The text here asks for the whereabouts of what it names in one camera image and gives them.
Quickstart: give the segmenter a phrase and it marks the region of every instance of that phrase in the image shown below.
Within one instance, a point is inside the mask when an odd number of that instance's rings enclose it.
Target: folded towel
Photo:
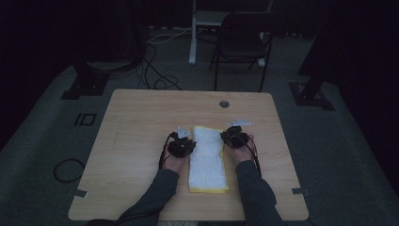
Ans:
[[[191,192],[225,193],[229,190],[220,132],[222,131],[202,126],[193,128],[197,145],[190,155],[188,186]]]

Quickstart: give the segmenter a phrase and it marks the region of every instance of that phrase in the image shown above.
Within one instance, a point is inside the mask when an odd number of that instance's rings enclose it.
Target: white desk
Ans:
[[[229,101],[223,108],[220,101]],[[211,92],[118,89],[106,109],[69,217],[74,220],[116,219],[136,203],[158,170],[162,145],[178,126],[196,125],[227,129],[226,122],[250,120],[243,129],[255,136],[263,178],[276,194],[284,220],[304,220],[308,209],[279,122],[273,98],[259,92]],[[244,220],[232,154],[223,162],[230,191],[225,194],[192,193],[188,189],[189,164],[179,179],[177,193],[161,212],[161,220]]]

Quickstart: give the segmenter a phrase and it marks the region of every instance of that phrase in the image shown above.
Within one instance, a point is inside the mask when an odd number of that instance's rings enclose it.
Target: wooden table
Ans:
[[[223,108],[220,101],[228,101]],[[69,217],[74,220],[116,219],[145,193],[157,172],[162,146],[181,126],[227,129],[226,122],[252,121],[242,126],[255,136],[263,178],[273,188],[284,220],[304,220],[308,210],[279,122],[267,93],[118,89],[113,93],[88,159]],[[181,174],[177,194],[161,212],[161,220],[245,219],[232,154],[223,150],[230,191],[225,194],[188,191],[188,168]]]

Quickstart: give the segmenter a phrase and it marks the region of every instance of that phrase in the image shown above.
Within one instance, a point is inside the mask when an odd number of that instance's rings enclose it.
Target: gray sleeve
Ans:
[[[158,170],[146,193],[135,205],[127,209],[119,220],[134,216],[142,217],[126,220],[120,225],[157,225],[159,212],[170,198],[176,194],[178,180],[179,174],[175,171],[170,169]]]
[[[253,161],[244,161],[235,169],[247,226],[284,225],[276,210],[276,197],[262,179]]]

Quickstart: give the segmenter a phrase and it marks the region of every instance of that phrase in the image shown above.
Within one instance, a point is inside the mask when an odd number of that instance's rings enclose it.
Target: black chair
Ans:
[[[222,21],[211,66],[216,64],[214,91],[217,87],[219,63],[251,63],[248,69],[264,58],[261,86],[266,75],[272,40],[282,29],[284,17],[277,12],[232,12]]]

